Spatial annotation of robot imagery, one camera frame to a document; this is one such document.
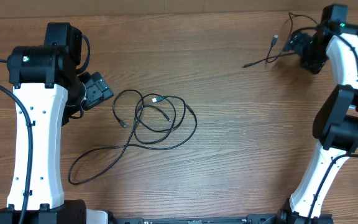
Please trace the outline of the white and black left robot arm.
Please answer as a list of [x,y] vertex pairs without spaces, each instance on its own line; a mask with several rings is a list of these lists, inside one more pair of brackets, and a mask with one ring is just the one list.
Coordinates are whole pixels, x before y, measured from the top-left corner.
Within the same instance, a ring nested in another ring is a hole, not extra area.
[[40,46],[18,46],[7,59],[16,104],[14,176],[0,223],[112,223],[109,211],[67,200],[60,173],[62,127],[112,97],[100,73],[81,59],[88,38],[67,22],[47,25]]

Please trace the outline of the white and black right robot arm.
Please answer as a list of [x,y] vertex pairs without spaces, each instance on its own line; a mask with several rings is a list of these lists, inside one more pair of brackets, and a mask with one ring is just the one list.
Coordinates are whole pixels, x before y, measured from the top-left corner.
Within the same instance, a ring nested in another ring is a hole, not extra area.
[[344,163],[358,157],[358,25],[347,23],[347,12],[343,4],[326,6],[314,35],[309,27],[292,30],[283,47],[313,74],[330,61],[336,86],[313,122],[312,159],[276,223],[332,223],[321,213],[324,198]]

